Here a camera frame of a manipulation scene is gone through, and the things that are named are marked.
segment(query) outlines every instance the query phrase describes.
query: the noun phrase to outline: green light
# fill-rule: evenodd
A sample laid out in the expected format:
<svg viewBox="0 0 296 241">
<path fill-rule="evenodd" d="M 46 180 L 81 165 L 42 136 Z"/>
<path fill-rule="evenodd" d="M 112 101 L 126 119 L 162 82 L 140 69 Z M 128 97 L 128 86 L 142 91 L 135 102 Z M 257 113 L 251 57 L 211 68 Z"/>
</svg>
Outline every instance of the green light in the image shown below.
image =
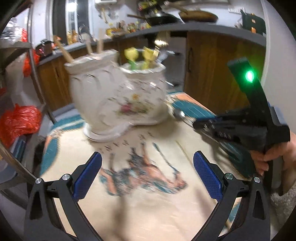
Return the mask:
<svg viewBox="0 0 296 241">
<path fill-rule="evenodd" d="M 254 72 L 252 70 L 249 70 L 246 73 L 246 80 L 251 82 L 251 83 L 253 82 L 253 80 L 254 80 Z"/>
</svg>

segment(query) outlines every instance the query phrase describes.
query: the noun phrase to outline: screw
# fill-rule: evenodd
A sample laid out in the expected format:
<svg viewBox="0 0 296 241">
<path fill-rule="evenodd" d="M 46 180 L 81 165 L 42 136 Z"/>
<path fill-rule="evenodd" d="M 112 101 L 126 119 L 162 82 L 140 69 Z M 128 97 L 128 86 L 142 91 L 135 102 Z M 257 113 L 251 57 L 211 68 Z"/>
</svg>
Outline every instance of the screw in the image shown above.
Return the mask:
<svg viewBox="0 0 296 241">
<path fill-rule="evenodd" d="M 36 184 L 39 184 L 40 182 L 42 182 L 42 179 L 41 179 L 41 178 L 37 178 L 37 179 L 35 180 L 35 183 L 36 183 Z"/>
<path fill-rule="evenodd" d="M 233 175 L 231 173 L 226 173 L 225 174 L 225 177 L 228 179 L 228 180 L 232 180 L 233 179 Z"/>
<path fill-rule="evenodd" d="M 70 178 L 70 175 L 69 175 L 69 174 L 65 174 L 65 175 L 63 175 L 63 177 L 62 177 L 62 179 L 63 179 L 64 181 L 67 181 L 69 178 Z"/>
<path fill-rule="evenodd" d="M 255 181 L 256 183 L 260 183 L 260 178 L 259 178 L 259 177 L 254 177 L 254 181 Z"/>
</svg>

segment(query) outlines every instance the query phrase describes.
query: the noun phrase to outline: wall socket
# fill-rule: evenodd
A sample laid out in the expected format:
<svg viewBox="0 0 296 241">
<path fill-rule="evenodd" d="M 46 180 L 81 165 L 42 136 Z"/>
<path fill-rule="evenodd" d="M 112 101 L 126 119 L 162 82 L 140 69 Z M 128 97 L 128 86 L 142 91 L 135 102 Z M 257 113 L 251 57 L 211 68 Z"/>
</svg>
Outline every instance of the wall socket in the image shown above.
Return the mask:
<svg viewBox="0 0 296 241">
<path fill-rule="evenodd" d="M 241 9 L 242 9 L 244 12 L 246 12 L 244 7 L 233 7 L 233 8 L 229 8 L 229 9 L 228 9 L 228 12 L 241 14 L 241 12 L 240 12 Z"/>
</svg>

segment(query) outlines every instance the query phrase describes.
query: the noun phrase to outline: ceramic utensil holder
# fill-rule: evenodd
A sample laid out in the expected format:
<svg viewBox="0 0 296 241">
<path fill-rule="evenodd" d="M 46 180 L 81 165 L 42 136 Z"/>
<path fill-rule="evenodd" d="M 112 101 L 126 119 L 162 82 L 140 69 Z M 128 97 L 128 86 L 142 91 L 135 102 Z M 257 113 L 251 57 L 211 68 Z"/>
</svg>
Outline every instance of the ceramic utensil holder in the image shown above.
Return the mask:
<svg viewBox="0 0 296 241">
<path fill-rule="evenodd" d="M 117 58 L 117 51 L 106 50 L 65 63 L 74 105 L 86 121 L 83 132 L 94 141 L 113 140 L 133 125 L 154 125 L 168 115 L 165 67 L 130 70 Z"/>
</svg>

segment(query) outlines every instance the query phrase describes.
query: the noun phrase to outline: gray countertop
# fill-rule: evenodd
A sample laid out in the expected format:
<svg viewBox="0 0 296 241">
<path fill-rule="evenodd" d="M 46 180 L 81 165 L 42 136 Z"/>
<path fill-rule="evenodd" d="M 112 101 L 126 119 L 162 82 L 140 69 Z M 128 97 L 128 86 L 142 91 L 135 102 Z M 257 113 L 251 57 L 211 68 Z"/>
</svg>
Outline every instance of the gray countertop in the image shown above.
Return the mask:
<svg viewBox="0 0 296 241">
<path fill-rule="evenodd" d="M 208 33 L 217 33 L 217 34 L 225 34 L 232 37 L 245 39 L 251 41 L 253 43 L 259 44 L 261 46 L 266 46 L 266 38 L 260 34 L 254 34 L 251 31 L 245 29 L 231 28 L 222 25 L 217 25 L 213 23 L 199 23 L 199 22 L 190 22 L 190 23 L 173 23 L 166 25 L 154 26 L 152 28 L 140 30 L 134 33 L 125 34 L 123 36 L 117 37 L 116 40 L 127 39 L 132 37 L 137 37 L 145 34 L 153 34 L 159 31 L 200 31 L 200 32 L 208 32 Z M 104 43 L 112 42 L 113 39 L 105 39 Z M 68 52 L 76 51 L 79 49 L 85 48 L 86 45 L 84 43 L 75 43 L 66 47 Z M 55 51 L 55 54 L 43 59 L 39 62 L 39 65 L 45 64 L 51 60 L 54 60 L 58 57 L 62 56 L 61 51 Z"/>
</svg>

